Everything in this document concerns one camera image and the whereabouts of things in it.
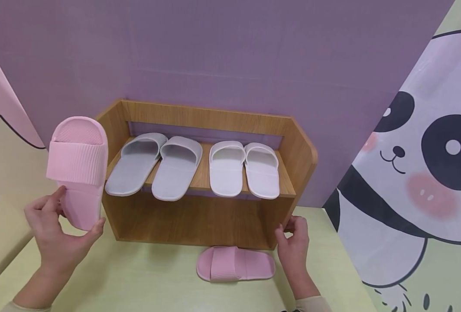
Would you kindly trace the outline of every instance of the panda nose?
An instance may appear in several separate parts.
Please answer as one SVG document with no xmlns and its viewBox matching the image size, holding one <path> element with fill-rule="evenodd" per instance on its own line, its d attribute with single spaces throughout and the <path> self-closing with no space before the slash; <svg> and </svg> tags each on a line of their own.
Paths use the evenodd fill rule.
<svg viewBox="0 0 461 312">
<path fill-rule="evenodd" d="M 398 145 L 393 147 L 393 153 L 399 158 L 402 158 L 406 155 L 404 149 Z"/>
</svg>

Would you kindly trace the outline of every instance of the purple wall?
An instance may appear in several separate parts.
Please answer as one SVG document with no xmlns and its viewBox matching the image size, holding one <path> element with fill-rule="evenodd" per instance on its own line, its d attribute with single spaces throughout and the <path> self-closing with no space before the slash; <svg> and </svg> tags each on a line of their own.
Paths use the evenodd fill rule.
<svg viewBox="0 0 461 312">
<path fill-rule="evenodd" d="M 0 66 L 44 142 L 116 98 L 295 116 L 321 206 L 453 0 L 0 0 Z"/>
</svg>

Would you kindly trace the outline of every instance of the pink cheek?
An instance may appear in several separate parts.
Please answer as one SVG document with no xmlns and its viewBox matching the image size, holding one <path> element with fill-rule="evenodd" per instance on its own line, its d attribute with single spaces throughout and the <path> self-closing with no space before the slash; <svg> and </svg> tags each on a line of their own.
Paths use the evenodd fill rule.
<svg viewBox="0 0 461 312">
<path fill-rule="evenodd" d="M 378 143 L 378 135 L 376 132 L 372 132 L 362 147 L 362 151 L 366 153 L 372 151 L 376 147 L 376 143 Z"/>
<path fill-rule="evenodd" d="M 430 217 L 445 220 L 458 212 L 458 198 L 428 173 L 415 173 L 407 179 L 407 194 L 414 205 Z"/>
</svg>

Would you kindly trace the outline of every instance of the slipper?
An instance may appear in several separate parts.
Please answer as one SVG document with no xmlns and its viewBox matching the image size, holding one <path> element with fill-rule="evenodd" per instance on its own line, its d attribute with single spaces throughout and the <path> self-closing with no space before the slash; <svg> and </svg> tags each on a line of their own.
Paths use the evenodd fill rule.
<svg viewBox="0 0 461 312">
<path fill-rule="evenodd" d="M 264 199 L 279 197 L 279 160 L 276 152 L 260 143 L 250 143 L 244 150 L 244 165 L 250 192 Z"/>
<path fill-rule="evenodd" d="M 241 142 L 224 141 L 210 149 L 210 187 L 213 193 L 234 197 L 243 190 L 243 162 L 246 152 Z"/>
<path fill-rule="evenodd" d="M 61 206 L 80 230 L 89 231 L 99 220 L 107 156 L 106 132 L 91 118 L 67 118 L 52 135 L 47 178 L 66 186 Z"/>
<path fill-rule="evenodd" d="M 158 162 L 159 149 L 167 140 L 160 133 L 146 133 L 125 144 L 121 158 L 106 182 L 106 193 L 113 196 L 137 193 Z"/>
<path fill-rule="evenodd" d="M 267 253 L 236 246 L 210 247 L 198 258 L 198 276 L 208 282 L 266 280 L 276 273 L 276 263 Z"/>
<path fill-rule="evenodd" d="M 176 201 L 184 196 L 201 161 L 198 142 L 174 136 L 161 147 L 161 164 L 151 191 L 159 200 Z"/>
</svg>

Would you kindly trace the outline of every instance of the pink slipper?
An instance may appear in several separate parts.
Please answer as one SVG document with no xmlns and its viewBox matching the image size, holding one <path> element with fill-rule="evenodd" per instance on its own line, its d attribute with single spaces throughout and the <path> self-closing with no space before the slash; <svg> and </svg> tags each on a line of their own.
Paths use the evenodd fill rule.
<svg viewBox="0 0 461 312">
<path fill-rule="evenodd" d="M 106 132 L 91 118 L 67 118 L 52 135 L 47 178 L 66 186 L 61 206 L 80 230 L 89 231 L 99 220 L 107 156 Z"/>
<path fill-rule="evenodd" d="M 266 280 L 274 276 L 276 263 L 266 253 L 236 246 L 210 247 L 198 258 L 196 271 L 208 282 Z"/>
</svg>

